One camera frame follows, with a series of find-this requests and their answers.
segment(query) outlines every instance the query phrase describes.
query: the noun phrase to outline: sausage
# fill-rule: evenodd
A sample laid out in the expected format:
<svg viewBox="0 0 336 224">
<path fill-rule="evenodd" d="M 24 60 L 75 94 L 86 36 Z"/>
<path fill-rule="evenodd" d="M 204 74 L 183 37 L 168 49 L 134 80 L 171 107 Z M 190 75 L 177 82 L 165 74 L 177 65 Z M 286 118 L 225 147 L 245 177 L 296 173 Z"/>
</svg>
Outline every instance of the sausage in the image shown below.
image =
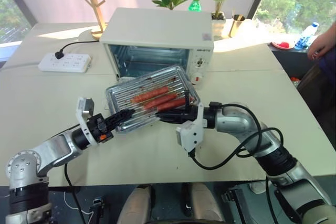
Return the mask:
<svg viewBox="0 0 336 224">
<path fill-rule="evenodd" d="M 175 107 L 179 107 L 185 104 L 185 98 L 180 98 L 174 101 L 166 102 L 163 104 L 158 105 L 158 112 L 163 110 L 169 110 Z"/>
<path fill-rule="evenodd" d="M 150 108 L 156 107 L 162 103 L 169 102 L 171 100 L 174 100 L 177 97 L 177 94 L 172 93 L 172 94 L 166 94 L 162 97 L 156 98 L 155 100 L 147 103 L 143 108 L 145 110 L 148 110 Z"/>
<path fill-rule="evenodd" d="M 164 87 L 161 87 L 161 88 L 158 88 L 158 89 L 148 91 L 148 92 L 143 93 L 143 94 L 139 94 L 136 97 L 132 98 L 131 102 L 133 102 L 133 103 L 143 102 L 143 101 L 146 101 L 146 100 L 151 99 L 153 97 L 157 97 L 160 94 L 167 93 L 168 91 L 169 91 L 169 88 L 167 86 L 164 86 Z"/>
</svg>

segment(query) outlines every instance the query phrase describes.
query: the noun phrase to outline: wooden coat rack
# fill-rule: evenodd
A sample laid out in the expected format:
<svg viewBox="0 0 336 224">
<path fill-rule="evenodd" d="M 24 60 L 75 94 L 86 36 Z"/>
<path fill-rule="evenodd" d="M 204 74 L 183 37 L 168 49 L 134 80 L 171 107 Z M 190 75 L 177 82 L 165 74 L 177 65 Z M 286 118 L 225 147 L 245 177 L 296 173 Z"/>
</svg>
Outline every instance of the wooden coat rack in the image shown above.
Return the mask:
<svg viewBox="0 0 336 224">
<path fill-rule="evenodd" d="M 93 29 L 91 31 L 91 34 L 94 39 L 98 40 L 100 39 L 100 36 L 102 35 L 103 31 L 106 28 L 106 23 L 103 19 L 103 16 L 101 14 L 100 6 L 105 3 L 105 0 L 102 0 L 101 2 L 98 3 L 97 0 L 85 0 L 88 5 L 90 5 L 95 13 L 95 16 L 98 21 L 99 28 L 98 29 Z"/>
</svg>

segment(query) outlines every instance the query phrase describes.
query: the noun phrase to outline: gold cup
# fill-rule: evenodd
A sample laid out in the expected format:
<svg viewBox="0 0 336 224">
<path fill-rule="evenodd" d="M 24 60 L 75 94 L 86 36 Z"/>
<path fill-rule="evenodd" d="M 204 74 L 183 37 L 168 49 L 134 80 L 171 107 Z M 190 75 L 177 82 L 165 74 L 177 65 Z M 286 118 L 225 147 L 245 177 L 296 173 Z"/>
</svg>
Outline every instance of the gold cup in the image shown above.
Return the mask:
<svg viewBox="0 0 336 224">
<path fill-rule="evenodd" d="M 245 20 L 245 17 L 241 14 L 236 14 L 232 17 L 232 19 L 233 19 L 233 22 L 232 22 L 232 26 L 231 26 L 231 29 L 230 29 L 230 32 L 229 32 L 229 37 L 230 38 L 236 36 L 240 25 Z"/>
</svg>

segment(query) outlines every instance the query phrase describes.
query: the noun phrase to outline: water bottle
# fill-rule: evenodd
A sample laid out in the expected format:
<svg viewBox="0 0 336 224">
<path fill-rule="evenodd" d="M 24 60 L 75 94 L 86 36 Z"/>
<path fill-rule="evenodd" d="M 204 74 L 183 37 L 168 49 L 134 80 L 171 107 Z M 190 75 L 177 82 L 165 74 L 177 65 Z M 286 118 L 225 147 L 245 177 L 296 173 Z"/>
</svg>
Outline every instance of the water bottle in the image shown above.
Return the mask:
<svg viewBox="0 0 336 224">
<path fill-rule="evenodd" d="M 296 42 L 295 49 L 298 49 L 298 50 L 303 49 L 306 46 L 306 43 L 308 42 L 310 37 L 316 33 L 318 27 L 319 27 L 319 23 L 317 22 L 313 22 L 310 26 L 308 26 L 302 32 L 301 37 L 298 40 L 298 42 Z"/>
<path fill-rule="evenodd" d="M 200 12 L 202 10 L 200 0 L 193 0 L 188 8 L 192 12 Z"/>
</svg>

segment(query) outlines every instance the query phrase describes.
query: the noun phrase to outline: plant pot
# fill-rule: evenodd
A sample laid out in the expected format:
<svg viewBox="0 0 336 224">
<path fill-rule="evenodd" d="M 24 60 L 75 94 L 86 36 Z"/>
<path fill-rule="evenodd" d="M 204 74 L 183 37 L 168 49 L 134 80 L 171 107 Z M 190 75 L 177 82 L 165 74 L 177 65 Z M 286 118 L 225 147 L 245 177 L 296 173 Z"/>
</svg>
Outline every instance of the plant pot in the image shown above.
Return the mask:
<svg viewBox="0 0 336 224">
<path fill-rule="evenodd" d="M 211 16 L 212 16 L 212 35 L 214 37 L 221 37 L 226 18 L 225 18 L 225 15 L 224 15 L 223 12 L 219 13 L 219 18 L 217 18 L 217 19 L 214 18 L 214 14 L 215 13 L 211 13 Z"/>
</svg>

